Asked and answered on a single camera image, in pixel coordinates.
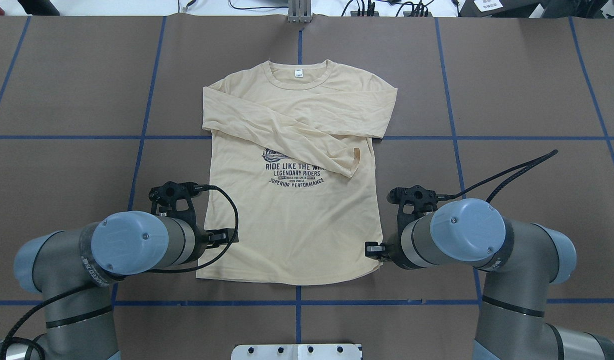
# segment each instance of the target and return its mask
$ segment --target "metal clamp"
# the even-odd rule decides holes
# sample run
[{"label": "metal clamp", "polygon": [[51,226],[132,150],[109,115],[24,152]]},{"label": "metal clamp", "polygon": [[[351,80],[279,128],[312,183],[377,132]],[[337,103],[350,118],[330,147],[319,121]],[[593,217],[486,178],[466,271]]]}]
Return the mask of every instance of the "metal clamp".
[{"label": "metal clamp", "polygon": [[289,0],[289,22],[311,23],[311,0]]}]

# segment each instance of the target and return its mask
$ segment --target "t-shirt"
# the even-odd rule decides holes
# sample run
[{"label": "t-shirt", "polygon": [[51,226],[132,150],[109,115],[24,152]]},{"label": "t-shirt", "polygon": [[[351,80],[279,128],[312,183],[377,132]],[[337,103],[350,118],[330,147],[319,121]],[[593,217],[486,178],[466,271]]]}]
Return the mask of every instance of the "t-shirt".
[{"label": "t-shirt", "polygon": [[[396,92],[330,60],[266,61],[205,87],[210,183],[238,207],[240,242],[197,278],[322,285],[378,269],[364,256],[364,242],[382,241],[371,138],[384,136]],[[211,191],[204,228],[233,225]]]}]

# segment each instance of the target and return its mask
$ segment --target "crew neckline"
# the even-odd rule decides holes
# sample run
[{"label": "crew neckline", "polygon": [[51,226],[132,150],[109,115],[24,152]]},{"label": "crew neckline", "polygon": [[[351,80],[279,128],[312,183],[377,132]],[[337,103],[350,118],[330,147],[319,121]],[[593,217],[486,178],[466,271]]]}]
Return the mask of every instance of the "crew neckline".
[{"label": "crew neckline", "polygon": [[[270,61],[265,61],[265,63],[263,63],[263,69],[265,69],[265,75],[267,79],[269,80],[269,82],[281,89],[307,90],[307,89],[313,89],[314,87],[322,85],[327,79],[329,79],[329,76],[331,76],[331,73],[332,73],[332,70],[335,64],[336,63],[328,59],[321,63],[317,63],[317,64],[278,64],[278,63],[272,63]],[[323,75],[319,76],[312,82],[290,83],[290,82],[281,81],[277,77],[275,77],[275,75],[273,74],[272,68],[286,69],[286,70],[297,70],[297,69],[313,70],[313,69],[326,68],[327,70],[325,71],[325,73],[323,73]]]}]

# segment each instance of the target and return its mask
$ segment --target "white bracket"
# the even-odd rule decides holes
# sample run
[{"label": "white bracket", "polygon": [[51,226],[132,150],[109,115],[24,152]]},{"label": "white bracket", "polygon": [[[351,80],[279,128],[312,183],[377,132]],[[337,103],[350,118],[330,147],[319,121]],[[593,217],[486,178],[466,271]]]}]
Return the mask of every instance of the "white bracket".
[{"label": "white bracket", "polygon": [[239,345],[231,360],[362,360],[359,344]]},{"label": "white bracket", "polygon": [[311,23],[311,0],[289,0],[289,22]]}]

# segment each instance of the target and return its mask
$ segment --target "printed logo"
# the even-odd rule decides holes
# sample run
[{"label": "printed logo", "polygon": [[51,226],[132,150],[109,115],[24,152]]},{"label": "printed logo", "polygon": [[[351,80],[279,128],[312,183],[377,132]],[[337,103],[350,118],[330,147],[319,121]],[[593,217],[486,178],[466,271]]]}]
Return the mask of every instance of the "printed logo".
[{"label": "printed logo", "polygon": [[309,188],[325,182],[322,177],[325,169],[304,162],[295,162],[284,153],[266,148],[263,151],[263,159],[267,162],[265,170],[272,175],[269,182],[279,187]]}]

